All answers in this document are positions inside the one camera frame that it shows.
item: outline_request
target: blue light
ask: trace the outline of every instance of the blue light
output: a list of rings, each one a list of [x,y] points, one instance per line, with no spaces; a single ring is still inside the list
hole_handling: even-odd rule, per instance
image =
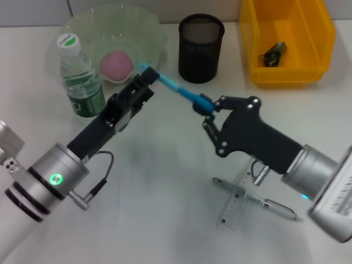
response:
[[[308,196],[306,196],[306,195],[304,195],[304,194],[301,194],[301,195],[302,195],[302,197],[303,197],[304,199],[309,200]]]

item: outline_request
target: black mesh pencil holder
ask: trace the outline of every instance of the black mesh pencil holder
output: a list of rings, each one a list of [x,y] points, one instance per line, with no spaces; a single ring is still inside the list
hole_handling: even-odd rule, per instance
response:
[[[202,84],[218,69],[225,27],[212,15],[194,14],[181,21],[178,70],[183,79]]]

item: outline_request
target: wall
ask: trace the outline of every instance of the wall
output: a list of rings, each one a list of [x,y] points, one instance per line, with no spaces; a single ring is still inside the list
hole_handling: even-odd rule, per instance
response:
[[[62,25],[69,18],[66,0],[0,0],[0,26]]]
[[[69,0],[74,14],[102,3],[138,4],[162,23],[177,23],[187,15],[210,13],[236,21],[241,0]],[[334,19],[352,19],[351,0],[325,0]],[[67,0],[0,0],[0,26],[62,25],[70,17]]]

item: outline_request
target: yellow plastic bin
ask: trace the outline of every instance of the yellow plastic bin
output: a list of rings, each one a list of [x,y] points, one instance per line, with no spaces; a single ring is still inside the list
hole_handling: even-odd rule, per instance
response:
[[[329,70],[336,30],[323,0],[243,0],[240,28],[250,79],[263,87],[320,80]],[[260,55],[287,46],[278,68]]]

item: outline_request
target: blue toothbrush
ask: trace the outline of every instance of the blue toothbrush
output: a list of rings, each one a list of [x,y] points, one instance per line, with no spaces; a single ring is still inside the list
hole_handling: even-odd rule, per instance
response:
[[[138,70],[141,72],[144,72],[148,67],[149,67],[149,65],[145,62],[141,62],[137,65]],[[190,102],[202,107],[208,114],[212,114],[215,111],[215,107],[212,102],[208,101],[207,99],[203,98],[200,95],[196,95],[195,93],[192,93],[192,92],[180,87],[178,84],[176,84],[174,81],[167,78],[160,71],[158,73],[160,74],[159,81],[163,85],[168,87],[171,91],[179,93],[180,95],[185,97]]]

